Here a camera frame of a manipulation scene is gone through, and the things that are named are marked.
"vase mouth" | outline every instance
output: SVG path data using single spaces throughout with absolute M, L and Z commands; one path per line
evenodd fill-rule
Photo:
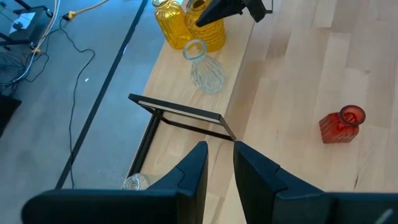
M 366 114 L 359 106 L 347 105 L 340 110 L 339 117 L 347 125 L 358 126 L 365 121 Z
M 193 39 L 185 44 L 182 54 L 187 60 L 197 60 L 206 54 L 206 44 L 201 39 Z
M 189 0 L 187 3 L 188 12 L 202 12 L 206 8 L 206 1 L 204 0 Z
M 164 6 L 170 0 L 152 0 L 152 5 L 155 7 Z

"yellow bottle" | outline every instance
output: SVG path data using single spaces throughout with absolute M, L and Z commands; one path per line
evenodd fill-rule
M 224 21 L 220 19 L 203 27 L 198 27 L 195 24 L 210 2 L 210 0 L 190 0 L 187 4 L 185 24 L 194 38 L 202 39 L 206 43 L 208 52 L 214 52 L 225 44 Z
M 185 13 L 180 4 L 174 0 L 153 0 L 152 5 L 167 42 L 174 49 L 184 48 L 193 38 L 185 25 Z

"glass vase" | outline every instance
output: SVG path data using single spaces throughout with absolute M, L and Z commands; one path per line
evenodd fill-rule
M 193 37 L 185 25 L 185 13 L 173 0 L 153 0 L 155 18 L 166 41 L 174 49 L 182 49 Z
M 196 21 L 210 2 L 210 0 L 189 0 L 187 4 L 185 23 L 193 37 L 196 39 L 202 39 L 206 43 L 207 51 L 214 52 L 222 48 L 225 44 L 226 35 L 224 20 L 220 19 L 203 27 L 198 27 L 196 25 Z
M 323 143 L 351 142 L 359 133 L 359 125 L 365 117 L 365 111 L 355 105 L 328 114 L 319 121 Z
M 216 93 L 222 89 L 225 80 L 223 66 L 206 54 L 204 41 L 200 39 L 189 41 L 182 53 L 192 62 L 191 77 L 197 88 L 206 93 Z
M 133 174 L 128 177 L 123 184 L 124 190 L 145 190 L 147 189 L 151 183 L 149 182 L 149 178 L 144 174 Z

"red glass vase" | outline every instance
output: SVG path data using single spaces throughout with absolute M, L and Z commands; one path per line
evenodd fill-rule
M 365 111 L 355 105 L 328 114 L 319 121 L 323 143 L 352 141 L 359 133 L 359 125 L 365 121 L 365 117 Z

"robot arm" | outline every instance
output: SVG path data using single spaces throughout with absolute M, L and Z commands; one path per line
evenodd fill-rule
M 261 21 L 266 14 L 272 13 L 267 10 L 261 0 L 212 0 L 203 14 L 197 20 L 197 26 L 202 27 L 219 19 L 242 14 L 242 10 L 247 7 L 251 17 L 256 21 Z

